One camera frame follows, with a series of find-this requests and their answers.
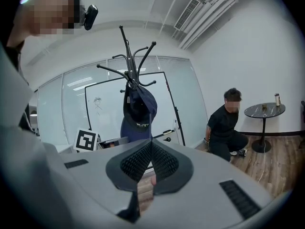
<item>table base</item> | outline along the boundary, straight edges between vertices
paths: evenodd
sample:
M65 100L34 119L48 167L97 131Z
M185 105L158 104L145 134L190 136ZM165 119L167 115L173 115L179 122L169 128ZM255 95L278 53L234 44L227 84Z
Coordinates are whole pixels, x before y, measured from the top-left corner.
M266 147L264 146L264 144L261 146L260 145L260 141L261 140L256 140L252 143L252 149L257 152L257 153L263 153L264 149L265 149L265 153L267 153L268 151L270 151L271 149L271 143L269 143L268 141L265 140L265 144Z

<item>neck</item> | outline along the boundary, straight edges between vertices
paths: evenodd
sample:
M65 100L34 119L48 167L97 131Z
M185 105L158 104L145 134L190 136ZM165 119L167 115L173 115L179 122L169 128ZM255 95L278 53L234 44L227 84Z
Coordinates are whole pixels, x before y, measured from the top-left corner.
M226 111L228 111L229 113L232 113L232 111L227 107L226 104L224 104L224 107L225 107Z
M20 6L16 12L14 26L7 42L8 47L17 47L31 35L28 27L28 18L27 8L25 6Z

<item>black round table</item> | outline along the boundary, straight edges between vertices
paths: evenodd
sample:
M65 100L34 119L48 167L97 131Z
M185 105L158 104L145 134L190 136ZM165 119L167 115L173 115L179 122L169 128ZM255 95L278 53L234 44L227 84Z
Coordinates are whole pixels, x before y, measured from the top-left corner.
M279 116L286 110L286 107L283 104L276 106L275 103L266 103L266 105L267 108L265 109L263 109L262 104L257 104L244 111L244 114L248 117L263 119L262 137L260 140L256 140L252 143L252 149L258 153L266 153L271 149L271 144L265 140L266 119Z

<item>whiteboard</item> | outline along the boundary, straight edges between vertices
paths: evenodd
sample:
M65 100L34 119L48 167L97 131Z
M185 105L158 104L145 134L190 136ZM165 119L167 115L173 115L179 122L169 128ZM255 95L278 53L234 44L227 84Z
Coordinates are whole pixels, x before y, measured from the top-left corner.
M146 89L153 94L158 104L157 115L152 123L152 136L158 136L164 131L173 130L174 120L177 118L165 74L161 72L140 75L143 84L154 80L157 83ZM125 90L125 87L126 80L120 78L85 88L89 125L92 131L99 133L102 141L121 137L125 93L120 93L120 90Z

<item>black pants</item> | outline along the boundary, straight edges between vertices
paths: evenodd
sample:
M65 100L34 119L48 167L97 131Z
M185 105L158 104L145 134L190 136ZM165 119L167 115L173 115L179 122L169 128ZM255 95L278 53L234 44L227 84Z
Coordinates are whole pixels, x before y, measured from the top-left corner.
M209 147L212 154L215 154L227 161L231 160L230 152L243 149L248 144L248 138L234 131L233 135L229 138L221 138L211 135Z

